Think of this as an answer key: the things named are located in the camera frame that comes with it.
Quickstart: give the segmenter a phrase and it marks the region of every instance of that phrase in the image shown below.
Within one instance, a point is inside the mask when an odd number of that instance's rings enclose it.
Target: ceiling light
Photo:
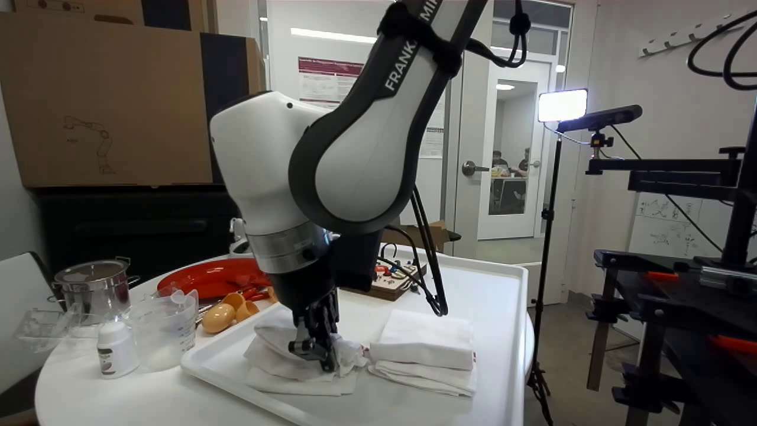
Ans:
[[[329,30],[311,30],[311,28],[291,28],[288,33],[295,37],[342,40],[342,43],[362,43],[362,45],[375,43],[375,37],[367,37],[367,34],[329,33]]]

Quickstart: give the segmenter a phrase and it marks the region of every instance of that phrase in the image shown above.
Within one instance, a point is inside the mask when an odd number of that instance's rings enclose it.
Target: white napkin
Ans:
[[[308,362],[288,351],[288,341],[295,337],[291,309],[272,306],[261,324],[255,324],[255,337],[244,351],[251,360],[246,380],[252,388],[267,392],[294,392],[294,395],[347,395],[355,392],[355,366],[364,366],[362,346],[334,335],[336,346],[336,372],[325,373],[319,362]]]
[[[372,357],[470,372],[474,327],[453,316],[392,309]]]
[[[445,395],[475,395],[475,369],[440,369],[426,363],[372,362],[368,373]]]
[[[474,327],[464,320],[395,309],[368,357],[373,376],[445,395],[475,395]]]

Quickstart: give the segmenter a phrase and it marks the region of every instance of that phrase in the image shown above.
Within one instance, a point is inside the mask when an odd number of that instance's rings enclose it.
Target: clear plastic cup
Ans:
[[[131,324],[145,369],[170,369],[193,346],[197,291],[133,302]]]

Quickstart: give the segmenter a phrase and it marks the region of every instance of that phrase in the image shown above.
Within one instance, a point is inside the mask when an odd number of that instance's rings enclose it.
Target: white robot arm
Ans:
[[[288,349],[325,372],[334,372],[339,321],[339,243],[325,228],[342,233],[349,264],[372,275],[378,232],[407,205],[426,123],[482,6],[484,0],[392,2],[364,71],[329,112],[264,92],[211,120],[257,264],[294,309],[298,337]]]

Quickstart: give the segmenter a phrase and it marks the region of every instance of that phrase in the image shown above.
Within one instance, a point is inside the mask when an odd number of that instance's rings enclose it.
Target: black stand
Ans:
[[[541,209],[541,220],[546,221],[545,226],[545,247],[541,247],[541,277],[540,277],[540,293],[534,301],[534,363],[528,376],[528,386],[534,389],[534,396],[541,404],[545,420],[552,426],[552,411],[548,411],[548,386],[545,379],[545,369],[540,366],[540,335],[541,335],[541,312],[545,312],[545,285],[546,285],[546,264],[548,264],[548,243],[552,243],[552,221],[554,221],[554,198],[559,192],[559,174],[560,174],[560,151],[562,151],[562,140],[555,141],[554,147],[554,167],[552,167],[552,188],[548,188],[548,201]]]

